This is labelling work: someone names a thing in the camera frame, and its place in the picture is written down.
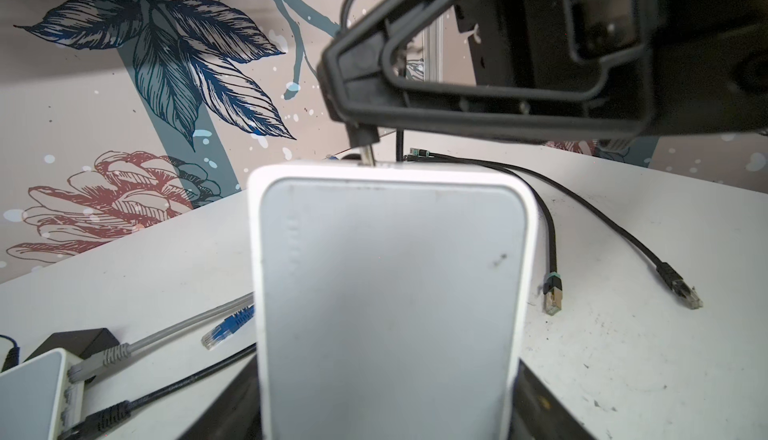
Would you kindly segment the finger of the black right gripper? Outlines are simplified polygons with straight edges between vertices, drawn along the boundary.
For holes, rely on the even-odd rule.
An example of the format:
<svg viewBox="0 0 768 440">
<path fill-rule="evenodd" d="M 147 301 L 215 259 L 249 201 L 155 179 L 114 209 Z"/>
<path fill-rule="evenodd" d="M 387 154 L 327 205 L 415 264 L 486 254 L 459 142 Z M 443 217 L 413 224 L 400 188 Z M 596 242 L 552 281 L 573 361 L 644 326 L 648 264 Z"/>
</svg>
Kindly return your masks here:
<svg viewBox="0 0 768 440">
<path fill-rule="evenodd" d="M 442 14 L 479 37 L 473 85 L 408 80 L 408 44 Z M 636 5 L 593 19 L 579 0 L 384 0 L 325 49 L 318 79 L 354 143 L 379 128 L 545 143 L 630 139 L 654 113 L 652 56 Z"/>
</svg>

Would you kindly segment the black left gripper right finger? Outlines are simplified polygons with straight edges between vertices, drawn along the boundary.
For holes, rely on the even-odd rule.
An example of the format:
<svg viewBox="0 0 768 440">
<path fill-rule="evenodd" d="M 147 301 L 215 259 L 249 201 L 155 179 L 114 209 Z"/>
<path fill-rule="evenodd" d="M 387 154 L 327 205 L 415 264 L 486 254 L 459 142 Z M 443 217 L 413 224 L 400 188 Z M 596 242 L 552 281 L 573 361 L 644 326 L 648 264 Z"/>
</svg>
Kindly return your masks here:
<svg viewBox="0 0 768 440">
<path fill-rule="evenodd" d="M 512 401 L 510 440 L 595 439 L 523 361 L 519 362 Z"/>
</svg>

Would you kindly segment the black adapter with cord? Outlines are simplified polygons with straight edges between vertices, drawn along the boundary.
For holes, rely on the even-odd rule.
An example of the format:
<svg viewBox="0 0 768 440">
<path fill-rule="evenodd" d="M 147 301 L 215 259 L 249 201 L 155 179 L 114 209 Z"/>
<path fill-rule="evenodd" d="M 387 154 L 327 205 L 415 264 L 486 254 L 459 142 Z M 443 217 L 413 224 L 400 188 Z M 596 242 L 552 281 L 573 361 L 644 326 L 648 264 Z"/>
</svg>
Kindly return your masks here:
<svg viewBox="0 0 768 440">
<path fill-rule="evenodd" d="M 65 331 L 51 334 L 37 347 L 24 362 L 21 361 L 20 349 L 11 356 L 11 363 L 6 363 L 6 371 L 16 366 L 29 363 L 37 372 L 52 372 L 54 376 L 71 375 L 74 370 L 76 382 L 98 375 L 100 371 L 118 361 L 126 347 L 106 328 Z"/>
</svg>

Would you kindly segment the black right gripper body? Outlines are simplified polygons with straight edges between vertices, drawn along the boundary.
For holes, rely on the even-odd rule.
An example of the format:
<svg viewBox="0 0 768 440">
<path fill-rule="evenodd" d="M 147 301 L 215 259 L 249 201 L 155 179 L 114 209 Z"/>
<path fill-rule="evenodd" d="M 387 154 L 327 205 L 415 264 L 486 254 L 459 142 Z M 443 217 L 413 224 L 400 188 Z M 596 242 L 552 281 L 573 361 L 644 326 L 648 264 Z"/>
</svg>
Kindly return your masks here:
<svg viewBox="0 0 768 440">
<path fill-rule="evenodd" d="M 457 0 L 496 137 L 765 132 L 767 0 Z"/>
</svg>

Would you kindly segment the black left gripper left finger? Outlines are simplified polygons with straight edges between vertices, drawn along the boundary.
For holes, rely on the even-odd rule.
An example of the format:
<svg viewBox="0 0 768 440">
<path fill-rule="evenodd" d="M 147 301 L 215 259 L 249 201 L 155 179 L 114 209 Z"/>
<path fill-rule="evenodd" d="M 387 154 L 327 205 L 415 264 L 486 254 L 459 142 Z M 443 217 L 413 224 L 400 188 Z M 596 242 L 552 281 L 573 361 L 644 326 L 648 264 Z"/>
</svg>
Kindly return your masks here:
<svg viewBox="0 0 768 440">
<path fill-rule="evenodd" d="M 262 439 L 257 374 L 238 375 L 179 439 Z"/>
</svg>

